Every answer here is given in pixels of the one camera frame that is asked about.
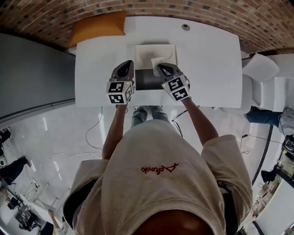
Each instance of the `gray wall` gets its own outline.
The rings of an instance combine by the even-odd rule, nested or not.
[[[0,34],[0,120],[74,99],[74,67],[73,55]]]

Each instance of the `cluttered table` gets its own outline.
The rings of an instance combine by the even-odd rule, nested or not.
[[[77,44],[77,106],[109,106],[106,84],[113,69],[126,60],[135,60],[135,46],[154,44],[175,45],[177,66],[190,79],[190,94],[198,105],[241,106],[238,36],[198,22],[167,17],[127,17],[124,31],[125,36],[98,37]],[[182,103],[174,102],[164,90],[137,90],[130,105]]]

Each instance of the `brick wall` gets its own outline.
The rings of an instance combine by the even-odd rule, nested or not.
[[[248,53],[294,53],[289,0],[6,0],[0,27],[65,48],[75,21],[121,10],[129,16],[176,17],[227,30],[240,37]]]

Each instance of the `orange cushion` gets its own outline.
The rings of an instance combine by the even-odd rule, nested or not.
[[[73,25],[69,48],[87,39],[102,36],[120,36],[124,33],[126,11],[109,13],[77,21]]]

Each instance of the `white floor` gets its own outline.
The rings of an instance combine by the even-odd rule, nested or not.
[[[163,107],[169,119],[184,111],[184,107]],[[244,115],[228,114],[212,108],[201,108],[211,120],[220,135],[233,134],[241,140],[244,134],[250,134],[267,139],[269,125],[252,124]],[[129,107],[126,114],[124,130],[130,128],[131,116],[134,109]],[[115,113],[115,107],[103,108],[100,123],[88,133],[88,141],[97,148],[102,148],[108,129]],[[42,201],[52,204],[55,198],[60,201],[67,193],[74,179],[79,163],[87,159],[101,157],[101,150],[89,146],[85,134],[89,128],[97,123],[101,116],[101,108],[77,108],[68,106],[28,118],[12,125],[11,138],[4,144],[5,156],[8,163],[13,162],[21,155],[27,155],[33,162],[33,168],[28,168],[28,175],[41,186],[49,183],[48,190],[42,196]],[[184,138],[201,152],[202,147],[195,132],[188,113],[177,119]],[[253,178],[264,151],[266,140],[255,137],[246,137],[242,140],[243,154],[250,177]],[[10,188],[17,193],[25,194],[31,180],[26,170],[15,181],[16,185]],[[35,194],[32,191],[27,195],[31,200]]]

